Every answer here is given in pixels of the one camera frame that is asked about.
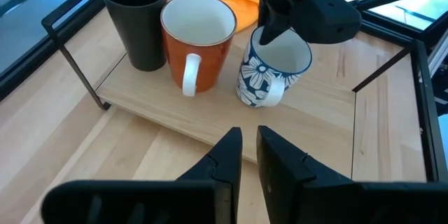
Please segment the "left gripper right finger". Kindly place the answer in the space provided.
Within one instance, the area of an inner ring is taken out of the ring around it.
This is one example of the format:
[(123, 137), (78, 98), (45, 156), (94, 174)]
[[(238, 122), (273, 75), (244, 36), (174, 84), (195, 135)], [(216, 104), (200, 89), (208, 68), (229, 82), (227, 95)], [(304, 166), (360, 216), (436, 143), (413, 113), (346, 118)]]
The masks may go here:
[(352, 180), (267, 126), (257, 133), (257, 163), (271, 223), (351, 223), (343, 185)]

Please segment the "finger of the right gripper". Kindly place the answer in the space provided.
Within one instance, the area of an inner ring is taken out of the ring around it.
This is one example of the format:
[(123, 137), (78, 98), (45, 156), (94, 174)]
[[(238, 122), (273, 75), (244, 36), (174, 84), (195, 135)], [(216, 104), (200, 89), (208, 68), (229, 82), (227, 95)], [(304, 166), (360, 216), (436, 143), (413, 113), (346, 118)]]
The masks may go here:
[(290, 8), (261, 2), (259, 5), (258, 27), (263, 27), (260, 45), (266, 46), (291, 28)]

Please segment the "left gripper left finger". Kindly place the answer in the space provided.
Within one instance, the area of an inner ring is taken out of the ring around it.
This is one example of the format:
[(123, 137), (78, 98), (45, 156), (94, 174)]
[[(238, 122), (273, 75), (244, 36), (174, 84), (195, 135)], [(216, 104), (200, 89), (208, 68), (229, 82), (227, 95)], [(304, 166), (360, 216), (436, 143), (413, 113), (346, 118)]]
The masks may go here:
[(189, 170), (178, 177), (200, 189), (187, 194), (182, 223), (236, 223), (242, 176), (242, 131), (230, 130)]

